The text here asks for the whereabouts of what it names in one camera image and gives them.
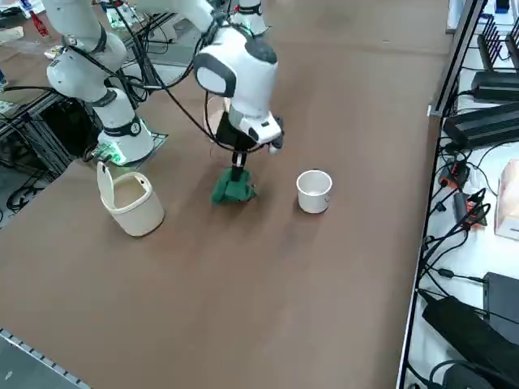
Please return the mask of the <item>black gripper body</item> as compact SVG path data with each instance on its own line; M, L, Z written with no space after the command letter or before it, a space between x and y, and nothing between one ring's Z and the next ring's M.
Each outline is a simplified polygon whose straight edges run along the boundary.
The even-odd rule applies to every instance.
M258 143L253 138L231 125L229 114L226 111L223 112L218 124L216 139L219 143L239 152L249 152L258 147Z

